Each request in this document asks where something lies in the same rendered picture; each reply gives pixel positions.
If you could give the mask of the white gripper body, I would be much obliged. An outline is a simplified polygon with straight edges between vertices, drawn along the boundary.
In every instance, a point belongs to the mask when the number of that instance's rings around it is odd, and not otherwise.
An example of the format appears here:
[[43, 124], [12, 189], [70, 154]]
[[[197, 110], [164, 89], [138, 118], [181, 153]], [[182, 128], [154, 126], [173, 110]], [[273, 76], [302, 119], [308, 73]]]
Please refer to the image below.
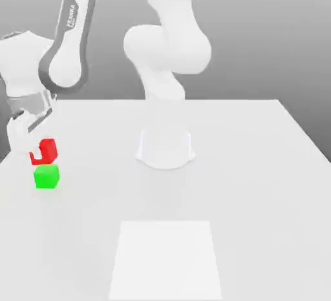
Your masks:
[[40, 141], [48, 137], [48, 119], [51, 114], [52, 108], [37, 115], [27, 110], [16, 112], [6, 127], [10, 150], [17, 154], [28, 154], [36, 150]]

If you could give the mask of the small red cube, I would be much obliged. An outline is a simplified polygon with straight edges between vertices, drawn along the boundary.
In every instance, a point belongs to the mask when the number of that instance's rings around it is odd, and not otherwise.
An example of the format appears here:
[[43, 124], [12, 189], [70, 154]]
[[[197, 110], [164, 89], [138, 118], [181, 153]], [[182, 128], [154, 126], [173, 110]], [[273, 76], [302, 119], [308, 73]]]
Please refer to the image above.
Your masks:
[[39, 143], [41, 158], [36, 159], [32, 152], [29, 152], [32, 165], [50, 165], [58, 157], [56, 141], [54, 138], [42, 139]]

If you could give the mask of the small green cube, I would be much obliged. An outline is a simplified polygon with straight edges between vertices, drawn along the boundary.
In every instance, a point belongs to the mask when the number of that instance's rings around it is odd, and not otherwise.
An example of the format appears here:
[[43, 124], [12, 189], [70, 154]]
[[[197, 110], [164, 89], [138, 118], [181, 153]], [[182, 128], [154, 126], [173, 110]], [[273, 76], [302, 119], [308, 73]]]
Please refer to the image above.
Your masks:
[[39, 165], [34, 171], [37, 189], [55, 189], [59, 178], [59, 167], [56, 164]]

